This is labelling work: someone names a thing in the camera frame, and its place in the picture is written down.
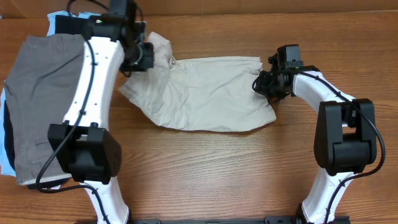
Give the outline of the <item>beige shorts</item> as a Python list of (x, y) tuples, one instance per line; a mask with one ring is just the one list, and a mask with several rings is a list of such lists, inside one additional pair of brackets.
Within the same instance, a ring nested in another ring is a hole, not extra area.
[(156, 125), (183, 131), (244, 132), (272, 123), (275, 112), (252, 90), (259, 57), (175, 60), (169, 40), (151, 32), (154, 67), (134, 72), (119, 91)]

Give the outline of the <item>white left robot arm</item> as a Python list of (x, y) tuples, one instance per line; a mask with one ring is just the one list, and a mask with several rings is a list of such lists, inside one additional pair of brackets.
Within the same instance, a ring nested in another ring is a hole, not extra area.
[(72, 103), (61, 124), (51, 124), (52, 158), (90, 197), (98, 223), (132, 222), (117, 175), (121, 146), (109, 133), (109, 108), (118, 73), (129, 77), (154, 65), (146, 22), (133, 0), (111, 1), (105, 13), (87, 19), (58, 16), (58, 34), (79, 34), (84, 59)]

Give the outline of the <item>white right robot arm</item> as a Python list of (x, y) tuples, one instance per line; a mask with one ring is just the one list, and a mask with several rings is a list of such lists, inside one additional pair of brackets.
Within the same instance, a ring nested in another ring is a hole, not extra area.
[(268, 62), (271, 69), (259, 73), (252, 89), (271, 103), (297, 96), (315, 110), (313, 151), (319, 170), (295, 215), (268, 216), (265, 223), (349, 223), (335, 211), (349, 184), (367, 176), (365, 167), (376, 160), (381, 136), (374, 104), (343, 93), (317, 67), (306, 66), (297, 44), (279, 47)]

